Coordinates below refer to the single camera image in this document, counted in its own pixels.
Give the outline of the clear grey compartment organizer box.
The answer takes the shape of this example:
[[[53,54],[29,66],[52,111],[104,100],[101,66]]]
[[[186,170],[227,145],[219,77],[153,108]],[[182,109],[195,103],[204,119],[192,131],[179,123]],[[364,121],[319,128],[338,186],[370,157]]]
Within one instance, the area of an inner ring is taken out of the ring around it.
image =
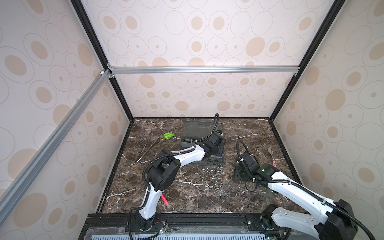
[[[180,150],[190,148],[195,140],[200,140],[206,137],[213,129],[214,123],[212,119],[186,119],[181,142]],[[224,145],[223,140],[218,146],[216,155],[211,155],[209,158],[205,157],[199,162],[194,162],[194,165],[201,166],[218,166],[224,165]]]

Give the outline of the green snack packet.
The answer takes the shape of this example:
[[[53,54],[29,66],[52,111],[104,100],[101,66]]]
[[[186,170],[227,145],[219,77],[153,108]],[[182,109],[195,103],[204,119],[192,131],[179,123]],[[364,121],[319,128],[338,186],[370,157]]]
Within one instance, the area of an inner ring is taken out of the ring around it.
[[[170,139],[170,138],[173,138],[175,136],[175,134],[173,132],[168,132],[168,133],[165,133],[163,134],[163,139]]]

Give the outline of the metal tongs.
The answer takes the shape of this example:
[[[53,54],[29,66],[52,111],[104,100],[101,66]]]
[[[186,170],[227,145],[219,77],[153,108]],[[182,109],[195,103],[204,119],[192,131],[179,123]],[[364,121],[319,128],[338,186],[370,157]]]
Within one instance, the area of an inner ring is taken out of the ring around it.
[[[136,160],[137,163],[153,148],[153,146],[159,141],[159,139],[160,138],[157,137],[157,139],[155,139],[148,147],[147,147],[147,143],[145,143],[145,145],[143,146],[143,149],[139,153],[139,156]]]

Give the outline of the aluminium frame bar back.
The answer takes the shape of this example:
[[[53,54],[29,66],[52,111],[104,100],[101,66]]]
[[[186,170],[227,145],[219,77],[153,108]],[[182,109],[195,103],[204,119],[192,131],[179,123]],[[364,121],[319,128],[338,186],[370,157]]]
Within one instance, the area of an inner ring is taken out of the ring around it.
[[[297,73],[299,66],[111,67],[118,74]]]

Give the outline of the pink marker pen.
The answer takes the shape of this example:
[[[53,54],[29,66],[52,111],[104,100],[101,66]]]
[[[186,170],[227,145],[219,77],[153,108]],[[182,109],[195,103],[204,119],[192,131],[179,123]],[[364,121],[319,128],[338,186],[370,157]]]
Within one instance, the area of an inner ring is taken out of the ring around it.
[[[168,208],[170,205],[169,205],[167,199],[165,198],[165,196],[164,196],[163,194],[161,195],[161,198],[162,198],[164,204],[165,204],[165,205],[167,206],[167,208]]]

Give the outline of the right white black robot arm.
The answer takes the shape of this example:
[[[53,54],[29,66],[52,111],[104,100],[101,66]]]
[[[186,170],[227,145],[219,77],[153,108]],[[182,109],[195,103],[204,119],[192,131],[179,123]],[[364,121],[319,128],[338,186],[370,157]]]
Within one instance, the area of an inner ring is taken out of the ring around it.
[[[370,240],[375,239],[372,232],[355,218],[349,203],[318,195],[272,165],[259,165],[248,151],[237,154],[236,162],[246,181],[269,188],[307,211],[302,214],[275,207],[270,218],[276,226],[297,230],[319,240],[353,240],[359,230],[363,230]]]

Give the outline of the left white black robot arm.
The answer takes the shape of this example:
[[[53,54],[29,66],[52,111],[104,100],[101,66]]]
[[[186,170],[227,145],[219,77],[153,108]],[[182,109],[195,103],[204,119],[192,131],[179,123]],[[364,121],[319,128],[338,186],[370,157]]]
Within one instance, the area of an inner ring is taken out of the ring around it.
[[[162,150],[143,170],[142,179],[147,187],[142,204],[136,209],[135,219],[142,231],[152,227],[156,208],[163,192],[171,186],[180,168],[216,155],[226,143],[222,132],[214,131],[190,148],[170,152]]]

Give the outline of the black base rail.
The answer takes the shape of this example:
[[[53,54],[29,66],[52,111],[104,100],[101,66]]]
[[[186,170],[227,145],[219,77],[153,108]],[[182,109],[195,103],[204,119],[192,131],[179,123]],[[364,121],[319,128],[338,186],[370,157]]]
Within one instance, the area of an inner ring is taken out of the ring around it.
[[[261,214],[156,214],[147,231],[139,229],[131,214],[90,214],[81,228],[80,240],[291,240],[312,236],[273,225],[262,226]]]

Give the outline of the aluminium frame bar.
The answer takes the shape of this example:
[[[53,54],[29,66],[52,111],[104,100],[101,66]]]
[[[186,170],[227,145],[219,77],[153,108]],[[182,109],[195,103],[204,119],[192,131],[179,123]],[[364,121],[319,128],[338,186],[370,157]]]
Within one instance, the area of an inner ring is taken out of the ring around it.
[[[111,67],[118,74],[297,73],[299,66]]]
[[[104,82],[111,76],[112,71],[105,69],[90,85],[87,91],[76,102],[74,107],[65,116],[59,126],[53,131],[50,137],[36,152],[31,161],[26,165],[23,171],[13,181],[11,186],[5,192],[1,199],[1,225],[9,217],[10,213],[16,207],[22,196],[28,190],[35,178],[39,175],[42,168],[51,158],[55,150],[63,141],[68,132],[72,129],[80,115],[89,105]]]

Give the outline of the aluminium frame bar left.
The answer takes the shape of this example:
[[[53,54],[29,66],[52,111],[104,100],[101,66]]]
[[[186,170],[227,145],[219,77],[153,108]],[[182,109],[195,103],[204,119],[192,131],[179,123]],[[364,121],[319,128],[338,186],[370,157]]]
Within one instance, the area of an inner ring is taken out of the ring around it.
[[[1,225],[9,217],[10,213],[16,207],[22,196],[28,190],[35,178],[39,175],[42,168],[51,158],[55,150],[63,141],[68,132],[72,129],[80,115],[89,105],[104,82],[111,76],[112,71],[105,69],[90,85],[87,91],[76,102],[74,107],[65,116],[59,126],[53,131],[50,137],[36,152],[31,161],[26,165],[23,171],[13,181],[11,186],[5,192],[1,199]]]

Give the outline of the pink handled metal spoon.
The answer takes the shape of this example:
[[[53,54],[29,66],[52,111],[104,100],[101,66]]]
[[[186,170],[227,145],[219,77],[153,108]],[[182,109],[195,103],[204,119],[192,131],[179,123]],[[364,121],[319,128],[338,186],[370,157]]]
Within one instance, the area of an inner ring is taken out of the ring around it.
[[[268,153],[271,155],[272,157],[272,161],[273,161],[273,167],[276,167],[276,160],[274,158],[274,150],[271,148],[271,147],[268,147]]]

